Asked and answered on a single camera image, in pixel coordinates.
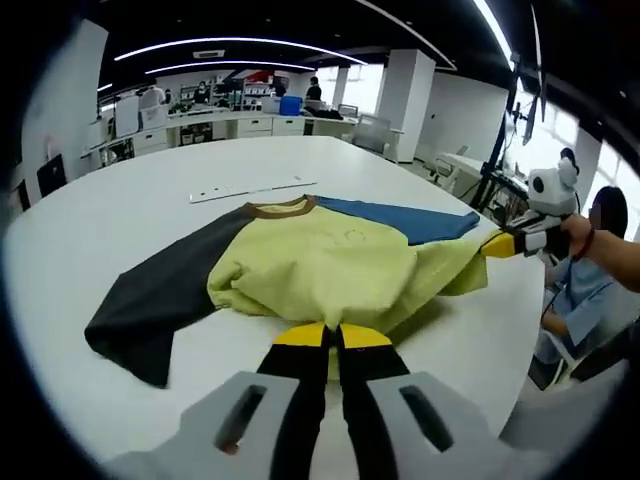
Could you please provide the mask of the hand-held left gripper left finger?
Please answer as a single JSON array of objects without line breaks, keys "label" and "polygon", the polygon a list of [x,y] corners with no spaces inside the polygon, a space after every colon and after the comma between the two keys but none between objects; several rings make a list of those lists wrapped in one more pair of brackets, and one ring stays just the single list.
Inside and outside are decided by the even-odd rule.
[{"label": "hand-held left gripper left finger", "polygon": [[331,332],[280,334],[255,372],[241,371],[184,411],[158,447],[107,464],[111,479],[306,479],[325,413]]}]

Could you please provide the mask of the person's right hand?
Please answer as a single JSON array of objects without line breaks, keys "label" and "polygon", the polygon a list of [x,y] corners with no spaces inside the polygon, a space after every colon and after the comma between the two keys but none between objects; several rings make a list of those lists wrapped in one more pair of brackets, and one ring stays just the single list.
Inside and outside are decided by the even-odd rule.
[{"label": "person's right hand", "polygon": [[589,219],[573,214],[562,221],[561,231],[568,238],[569,255],[574,260],[579,260],[586,255],[595,234]]}]

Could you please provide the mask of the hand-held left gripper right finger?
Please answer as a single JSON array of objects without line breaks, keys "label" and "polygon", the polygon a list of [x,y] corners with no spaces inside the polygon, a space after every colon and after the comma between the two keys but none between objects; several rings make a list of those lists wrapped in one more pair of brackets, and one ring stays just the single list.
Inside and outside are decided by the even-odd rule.
[{"label": "hand-held left gripper right finger", "polygon": [[409,371],[391,341],[351,324],[336,329],[343,414],[362,479],[539,479],[540,452],[493,435],[472,401]]}]

